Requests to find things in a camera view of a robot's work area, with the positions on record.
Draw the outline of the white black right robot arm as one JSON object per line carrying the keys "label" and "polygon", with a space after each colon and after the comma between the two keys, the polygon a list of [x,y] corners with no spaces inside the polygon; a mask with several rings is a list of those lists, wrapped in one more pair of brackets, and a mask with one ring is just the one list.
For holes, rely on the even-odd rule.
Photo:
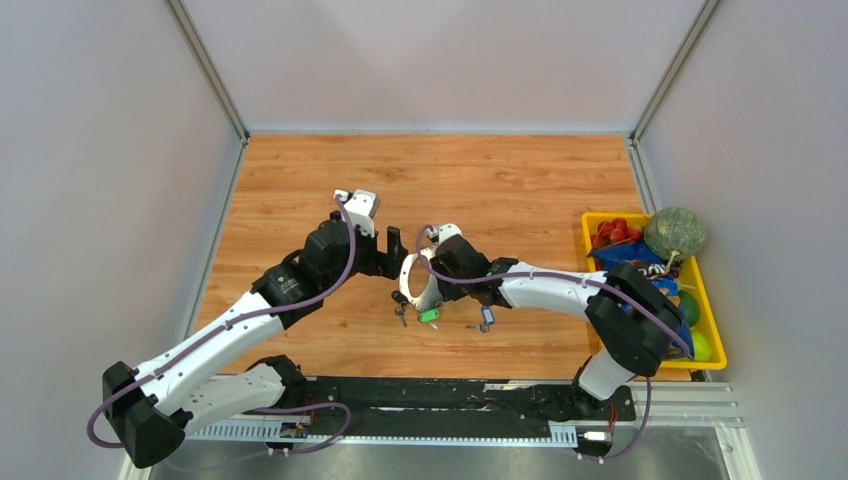
{"label": "white black right robot arm", "polygon": [[669,348],[692,350],[680,336],[682,311],[630,264],[610,271],[567,272],[514,258],[488,260],[459,233],[426,225],[416,245],[435,246],[422,262],[446,301],[471,297],[486,307],[537,308],[588,322],[603,347],[573,380],[571,403],[584,417],[596,417],[611,396],[635,377],[656,375]]}

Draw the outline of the black key tag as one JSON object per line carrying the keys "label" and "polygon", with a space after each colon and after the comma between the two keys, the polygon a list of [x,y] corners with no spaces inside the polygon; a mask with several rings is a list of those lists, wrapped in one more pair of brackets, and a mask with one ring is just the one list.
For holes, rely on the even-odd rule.
{"label": "black key tag", "polygon": [[390,297],[393,301],[395,301],[398,305],[405,306],[408,304],[408,298],[399,290],[394,290],[391,292]]}

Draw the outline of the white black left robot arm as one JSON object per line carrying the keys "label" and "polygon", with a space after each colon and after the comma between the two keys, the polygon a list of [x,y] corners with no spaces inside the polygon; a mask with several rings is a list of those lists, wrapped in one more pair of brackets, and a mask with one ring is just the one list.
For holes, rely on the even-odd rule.
{"label": "white black left robot arm", "polygon": [[274,406],[297,412],[306,399],[303,376],[284,355],[245,373],[218,371],[254,345],[277,336],[324,305],[348,279],[397,279],[408,255],[398,228],[388,227],[379,251],[371,218],[332,213],[302,248],[268,268],[217,319],[170,350],[136,367],[118,361],[102,374],[103,399],[86,424],[88,440],[121,449],[137,468],[172,455],[191,434],[234,415]]}

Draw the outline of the green key tag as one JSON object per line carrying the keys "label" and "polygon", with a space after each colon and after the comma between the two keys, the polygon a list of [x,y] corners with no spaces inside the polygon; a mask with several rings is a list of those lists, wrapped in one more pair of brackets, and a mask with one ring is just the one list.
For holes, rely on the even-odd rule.
{"label": "green key tag", "polygon": [[434,330],[437,330],[437,321],[440,319],[440,316],[441,314],[438,308],[428,309],[418,313],[418,321],[421,324],[429,325]]}

